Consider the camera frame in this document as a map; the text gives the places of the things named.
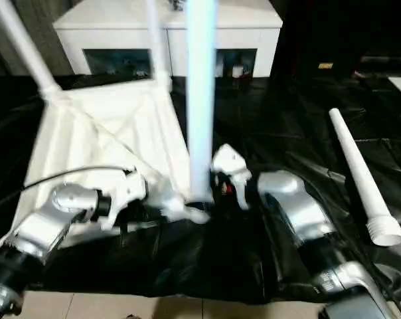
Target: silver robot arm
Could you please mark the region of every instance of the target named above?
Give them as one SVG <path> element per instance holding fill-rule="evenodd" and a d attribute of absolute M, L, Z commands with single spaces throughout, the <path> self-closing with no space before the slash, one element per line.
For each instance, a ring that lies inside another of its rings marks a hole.
<path fill-rule="evenodd" d="M 217 151 L 211 171 L 216 176 L 226 176 L 236 190 L 242 209 L 251 206 L 247 194 L 255 192 L 254 197 L 259 197 L 265 207 L 281 213 L 313 284 L 322 293 L 333 295 L 362 287 L 372 299 L 369 304 L 374 306 L 366 307 L 363 299 L 357 303 L 350 300 L 352 305 L 364 305 L 364 312 L 361 312 L 364 316 L 357 318 L 396 318 L 369 273 L 347 247 L 340 245 L 334 224 L 321 204 L 307 192 L 302 178 L 283 170 L 252 176 L 244 159 L 229 145 Z M 343 302 L 327 307 L 331 318 L 353 318 L 347 310 Z"/>
<path fill-rule="evenodd" d="M 71 224 L 103 216 L 105 227 L 111 227 L 121 209 L 146 195 L 145 180 L 136 171 L 109 194 L 74 183 L 56 186 L 42 207 L 0 240 L 0 318 L 21 312 L 27 285 L 42 271 Z"/>

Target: wrinkled fabric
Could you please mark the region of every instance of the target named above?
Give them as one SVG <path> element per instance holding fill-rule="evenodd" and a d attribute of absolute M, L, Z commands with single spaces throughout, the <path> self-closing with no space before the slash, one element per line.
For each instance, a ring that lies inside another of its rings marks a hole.
<path fill-rule="evenodd" d="M 60 78 L 64 88 L 120 80 Z M 4 94 L 10 87 L 16 92 Z M 185 135 L 184 79 L 171 94 Z M 214 150 L 229 143 L 253 171 L 287 169 L 326 207 L 342 238 L 401 298 L 401 245 L 374 246 L 328 111 L 338 107 L 388 207 L 401 224 L 401 92 L 387 80 L 218 81 Z M 26 174 L 42 102 L 31 79 L 0 80 L 0 198 Z M 17 199 L 0 209 L 0 236 Z M 31 288 L 167 296 L 184 294 L 262 304 L 322 302 L 280 215 L 218 205 L 206 225 L 162 223 L 58 251 Z"/>

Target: white furniture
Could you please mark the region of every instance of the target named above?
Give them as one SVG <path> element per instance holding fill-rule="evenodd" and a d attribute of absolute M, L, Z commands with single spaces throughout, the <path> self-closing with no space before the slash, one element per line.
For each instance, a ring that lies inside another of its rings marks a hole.
<path fill-rule="evenodd" d="M 157 8 L 165 64 L 173 76 L 186 76 L 187 12 L 173 11 L 168 0 L 157 0 Z M 148 49 L 145 10 L 143 0 L 84 0 L 59 18 L 54 28 L 74 72 L 94 73 L 87 56 L 96 52 L 90 49 Z M 219 0 L 217 55 L 224 53 L 220 49 L 251 49 L 246 56 L 253 54 L 255 60 L 248 72 L 254 77 L 269 76 L 281 24 L 268 0 Z"/>

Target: white pole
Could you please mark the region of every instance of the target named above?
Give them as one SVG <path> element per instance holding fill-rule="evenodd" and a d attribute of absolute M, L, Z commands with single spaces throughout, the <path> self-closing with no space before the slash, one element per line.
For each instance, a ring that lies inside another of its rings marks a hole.
<path fill-rule="evenodd" d="M 341 113 L 337 108 L 333 108 L 329 115 L 366 211 L 367 229 L 373 243 L 378 246 L 400 244 L 401 227 L 391 216 Z"/>
<path fill-rule="evenodd" d="M 60 90 L 9 0 L 0 0 L 0 24 L 45 96 Z"/>
<path fill-rule="evenodd" d="M 217 3 L 216 0 L 189 0 L 187 9 L 187 124 L 191 197 L 195 201 L 210 201 Z"/>
<path fill-rule="evenodd" d="M 151 37 L 151 64 L 153 68 L 153 78 L 160 86 L 166 87 L 171 90 L 171 78 L 165 68 L 164 50 L 163 50 L 163 37 L 162 30 L 159 25 L 159 18 L 156 9 L 156 0 L 146 0 L 147 7 L 147 21 L 149 22 L 149 32 Z"/>

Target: beige floor tile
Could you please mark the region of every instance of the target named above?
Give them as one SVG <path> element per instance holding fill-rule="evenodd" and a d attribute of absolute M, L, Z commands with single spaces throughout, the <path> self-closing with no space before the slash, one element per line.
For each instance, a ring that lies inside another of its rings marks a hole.
<path fill-rule="evenodd" d="M 202 299 L 160 298 L 152 319 L 202 319 Z"/>
<path fill-rule="evenodd" d="M 238 302 L 204 300 L 203 319 L 317 319 L 320 304 L 273 302 L 248 306 Z"/>
<path fill-rule="evenodd" d="M 8 319 L 65 319 L 73 294 L 61 292 L 32 292 L 25 295 L 22 313 Z"/>
<path fill-rule="evenodd" d="M 75 294 L 66 319 L 124 319 L 130 314 L 152 317 L 158 298 L 116 294 Z"/>

